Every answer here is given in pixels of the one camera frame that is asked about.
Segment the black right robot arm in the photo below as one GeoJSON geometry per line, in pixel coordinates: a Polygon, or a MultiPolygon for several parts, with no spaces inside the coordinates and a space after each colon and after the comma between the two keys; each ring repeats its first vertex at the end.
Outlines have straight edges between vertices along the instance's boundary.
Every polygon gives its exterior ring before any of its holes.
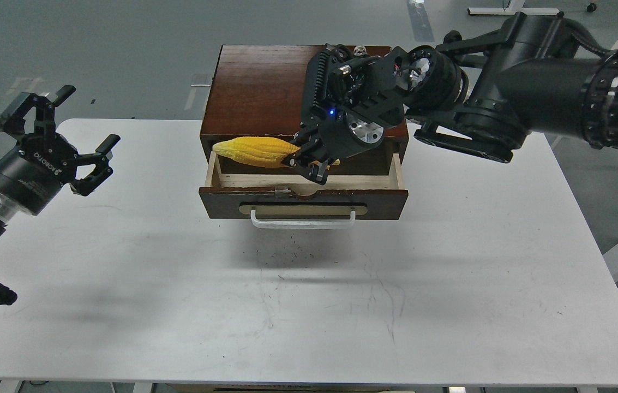
{"type": "Polygon", "coordinates": [[[281,164],[322,186],[337,160],[404,120],[424,144],[508,163],[531,132],[618,149],[618,49],[561,15],[518,12],[480,37],[370,55],[326,45],[307,64],[298,150],[281,164]]]}

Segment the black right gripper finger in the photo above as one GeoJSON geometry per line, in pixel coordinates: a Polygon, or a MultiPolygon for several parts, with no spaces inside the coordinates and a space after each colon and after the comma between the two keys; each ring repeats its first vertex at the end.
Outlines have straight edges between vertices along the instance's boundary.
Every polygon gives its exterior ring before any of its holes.
{"type": "Polygon", "coordinates": [[[309,152],[297,152],[287,155],[287,166],[301,174],[308,181],[324,186],[328,182],[328,172],[332,166],[336,166],[337,160],[326,158],[319,160],[309,152]]]}
{"type": "Polygon", "coordinates": [[[296,133],[290,144],[298,149],[282,159],[284,166],[319,166],[324,163],[325,144],[316,130],[296,133]]]}

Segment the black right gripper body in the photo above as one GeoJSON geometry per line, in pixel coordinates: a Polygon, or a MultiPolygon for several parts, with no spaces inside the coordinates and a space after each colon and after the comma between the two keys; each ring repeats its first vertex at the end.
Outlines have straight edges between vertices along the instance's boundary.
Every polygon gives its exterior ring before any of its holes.
{"type": "Polygon", "coordinates": [[[356,56],[344,45],[325,45],[307,64],[301,131],[319,133],[325,159],[376,148],[386,130],[405,120],[412,64],[400,47],[356,56]]]}

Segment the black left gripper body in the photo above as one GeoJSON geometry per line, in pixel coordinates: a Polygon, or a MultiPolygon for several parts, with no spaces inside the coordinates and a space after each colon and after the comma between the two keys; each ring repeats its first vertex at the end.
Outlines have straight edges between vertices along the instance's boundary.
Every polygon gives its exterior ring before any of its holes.
{"type": "Polygon", "coordinates": [[[78,153],[60,134],[50,146],[45,146],[42,135],[23,136],[0,159],[0,193],[37,216],[66,182],[74,180],[75,169],[63,161],[78,153]]]}

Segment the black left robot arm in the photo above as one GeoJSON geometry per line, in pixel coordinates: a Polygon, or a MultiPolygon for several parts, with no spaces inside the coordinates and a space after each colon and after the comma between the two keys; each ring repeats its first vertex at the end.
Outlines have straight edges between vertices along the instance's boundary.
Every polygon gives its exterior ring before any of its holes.
{"type": "MultiPolygon", "coordinates": [[[[79,154],[56,130],[55,110],[75,92],[64,85],[54,99],[22,92],[0,114],[0,132],[15,145],[0,159],[0,236],[15,214],[37,216],[64,186],[90,195],[112,175],[111,150],[120,137],[110,134],[93,153],[79,154]]],[[[0,305],[17,293],[0,283],[0,305]]]]}

